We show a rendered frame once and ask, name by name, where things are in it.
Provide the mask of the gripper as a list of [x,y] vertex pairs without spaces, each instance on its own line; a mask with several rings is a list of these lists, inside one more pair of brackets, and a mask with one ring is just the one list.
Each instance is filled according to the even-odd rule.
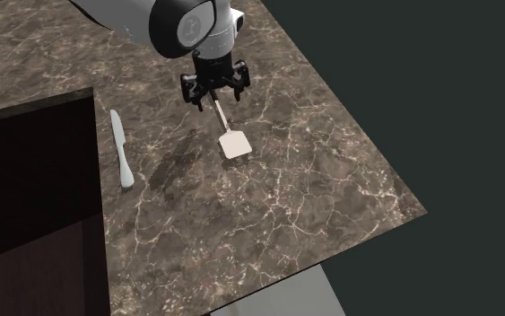
[[179,77],[180,87],[184,102],[195,105],[200,112],[204,110],[202,99],[207,91],[230,87],[235,100],[240,101],[240,95],[250,86],[248,65],[243,59],[233,65],[231,52],[207,59],[195,50],[192,59],[196,74],[182,74]]

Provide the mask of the white spatula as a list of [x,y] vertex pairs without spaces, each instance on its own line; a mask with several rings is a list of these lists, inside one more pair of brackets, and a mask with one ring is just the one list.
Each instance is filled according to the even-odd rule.
[[233,130],[230,128],[215,90],[210,90],[209,95],[213,103],[212,107],[222,126],[223,133],[219,136],[219,144],[225,157],[227,159],[233,159],[245,154],[250,154],[252,148],[246,135],[240,130]]

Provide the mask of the white table knife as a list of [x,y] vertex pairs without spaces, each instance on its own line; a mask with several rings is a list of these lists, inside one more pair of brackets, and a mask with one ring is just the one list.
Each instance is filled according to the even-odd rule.
[[120,116],[115,110],[110,111],[110,121],[118,154],[120,186],[122,189],[131,189],[135,178],[126,159],[124,145],[126,143],[125,131]]

